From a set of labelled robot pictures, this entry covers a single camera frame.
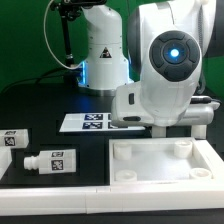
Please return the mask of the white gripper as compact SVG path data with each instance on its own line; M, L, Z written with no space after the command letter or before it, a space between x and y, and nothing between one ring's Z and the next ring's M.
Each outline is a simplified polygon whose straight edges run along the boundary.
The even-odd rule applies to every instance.
M129 126L189 126L189 125L208 125L214 118L214 111L220 106L219 103L214 102L207 96L200 97L200 100L209 99L209 103L190 104L187 110L179 116L178 119L174 119L171 116L167 118L156 118L148 113L143 107L142 116L130 116L124 117L119 120L113 117L111 112L111 120L114 126L129 127Z

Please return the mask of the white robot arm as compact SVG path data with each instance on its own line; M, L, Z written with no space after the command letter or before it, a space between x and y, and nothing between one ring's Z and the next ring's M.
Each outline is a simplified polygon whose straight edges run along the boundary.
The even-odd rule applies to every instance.
M168 0L138 6L128 19L127 55L120 15L105 5L83 9L89 35L84 86L115 95L113 125L168 127L185 119L223 5Z

